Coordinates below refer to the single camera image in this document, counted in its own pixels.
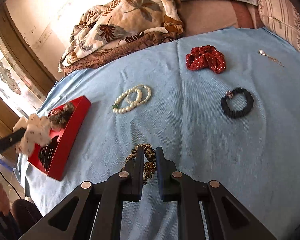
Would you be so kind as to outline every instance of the black cable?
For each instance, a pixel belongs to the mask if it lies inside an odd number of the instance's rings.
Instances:
[[[0,171],[0,174],[1,174],[1,176],[3,177],[3,179],[4,179],[6,182],[8,182],[8,184],[14,189],[14,191],[17,193],[18,197],[19,197],[20,199],[22,199],[22,197],[20,197],[19,193],[18,193],[17,190],[12,186],[12,184],[11,184],[9,181],[7,181],[6,178],[2,175],[1,171]]]

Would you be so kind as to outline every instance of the wall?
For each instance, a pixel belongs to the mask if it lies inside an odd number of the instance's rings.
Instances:
[[[89,8],[111,0],[7,0],[16,27],[37,57],[56,79],[59,60],[74,25]]]

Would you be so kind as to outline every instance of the brown scrunchie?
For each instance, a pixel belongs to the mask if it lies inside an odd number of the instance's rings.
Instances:
[[[219,74],[226,70],[225,56],[217,51],[214,46],[195,47],[191,53],[186,55],[186,66],[189,70],[210,68],[214,73]]]
[[[69,122],[72,113],[74,112],[74,104],[71,102],[67,102],[63,106],[63,111],[59,109],[52,110],[49,113],[49,120],[51,124],[51,128],[53,130],[57,129],[65,129],[67,126],[67,123]]]

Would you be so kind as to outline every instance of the black scrunchie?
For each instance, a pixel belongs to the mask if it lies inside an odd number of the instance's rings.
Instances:
[[[241,111],[232,111],[228,106],[227,99],[232,99],[235,95],[241,94],[241,93],[246,98],[247,105]],[[244,88],[243,89],[235,88],[232,91],[228,91],[226,93],[226,96],[221,98],[221,107],[227,116],[229,116],[233,119],[236,119],[236,118],[243,117],[243,116],[249,114],[253,108],[253,102],[254,102],[253,97],[248,90],[246,90]]]

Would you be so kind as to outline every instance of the pearl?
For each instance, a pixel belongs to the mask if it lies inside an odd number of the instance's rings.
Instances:
[[[148,94],[146,95],[146,98],[144,100],[142,100],[142,90],[141,88],[144,88],[147,90]],[[137,98],[136,100],[132,101],[129,100],[129,96],[131,93],[137,93]],[[133,88],[127,89],[125,92],[123,92],[116,100],[115,100],[115,104],[118,105],[124,98],[125,101],[129,104],[129,106],[127,107],[123,107],[123,108],[114,108],[113,112],[116,114],[124,114],[126,112],[130,112],[132,109],[134,109],[137,106],[140,106],[142,104],[145,104],[146,102],[148,102],[149,98],[151,97],[151,88],[146,86],[146,85],[136,85]]]

